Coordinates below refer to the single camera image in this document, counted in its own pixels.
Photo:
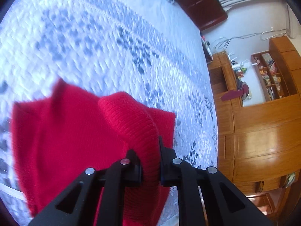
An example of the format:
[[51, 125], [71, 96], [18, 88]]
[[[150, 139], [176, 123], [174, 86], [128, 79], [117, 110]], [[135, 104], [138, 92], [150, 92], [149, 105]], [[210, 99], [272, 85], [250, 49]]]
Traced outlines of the red knitted sweater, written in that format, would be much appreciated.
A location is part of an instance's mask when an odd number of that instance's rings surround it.
[[160, 146], [173, 145], [175, 114], [125, 92], [98, 97], [59, 80], [50, 97], [13, 105], [14, 169], [32, 216], [86, 168], [102, 170], [134, 150], [143, 181], [125, 191], [124, 225], [156, 225], [169, 190], [159, 184]]

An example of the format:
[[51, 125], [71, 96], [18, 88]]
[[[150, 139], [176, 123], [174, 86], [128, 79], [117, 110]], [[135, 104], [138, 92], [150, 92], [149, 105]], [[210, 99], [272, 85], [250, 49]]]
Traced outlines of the wooden cabinet desk unit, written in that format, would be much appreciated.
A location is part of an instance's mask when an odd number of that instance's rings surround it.
[[257, 207], [282, 221], [300, 199], [300, 55], [288, 37], [269, 41], [289, 96], [245, 107], [222, 101], [238, 82], [225, 54], [208, 66], [218, 121], [218, 168]]

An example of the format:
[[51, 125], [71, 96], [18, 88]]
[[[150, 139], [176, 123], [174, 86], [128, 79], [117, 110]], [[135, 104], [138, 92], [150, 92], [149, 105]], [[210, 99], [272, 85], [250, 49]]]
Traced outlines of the dark red hanging cloth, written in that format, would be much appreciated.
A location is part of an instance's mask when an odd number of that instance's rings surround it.
[[222, 101], [230, 101], [235, 98], [241, 98], [241, 100], [245, 100], [249, 94], [249, 87], [248, 85], [242, 85], [240, 90], [230, 90], [225, 93], [222, 97]]

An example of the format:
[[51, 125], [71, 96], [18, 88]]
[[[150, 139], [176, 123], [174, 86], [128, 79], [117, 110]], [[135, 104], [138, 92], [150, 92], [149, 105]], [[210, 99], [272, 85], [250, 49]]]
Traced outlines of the wooden bookshelf with books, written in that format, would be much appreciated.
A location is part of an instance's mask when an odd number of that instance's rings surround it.
[[266, 101], [289, 96], [284, 76], [269, 51], [251, 55]]

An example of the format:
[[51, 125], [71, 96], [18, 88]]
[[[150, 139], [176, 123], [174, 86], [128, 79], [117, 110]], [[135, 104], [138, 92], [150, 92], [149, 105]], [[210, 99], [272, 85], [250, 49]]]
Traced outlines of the grey quilted floral bedspread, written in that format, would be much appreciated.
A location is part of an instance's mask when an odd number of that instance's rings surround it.
[[166, 0], [14, 0], [1, 21], [1, 199], [31, 221], [13, 168], [13, 103], [49, 96], [63, 78], [98, 96], [129, 93], [176, 115], [176, 155], [217, 165], [217, 117], [201, 35]]

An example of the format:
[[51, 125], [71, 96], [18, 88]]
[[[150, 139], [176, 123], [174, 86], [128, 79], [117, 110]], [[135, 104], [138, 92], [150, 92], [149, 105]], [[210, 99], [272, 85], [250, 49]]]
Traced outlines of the dark wooden headboard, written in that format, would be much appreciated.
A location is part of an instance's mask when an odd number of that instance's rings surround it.
[[228, 19], [219, 0], [176, 0], [199, 30], [211, 28]]

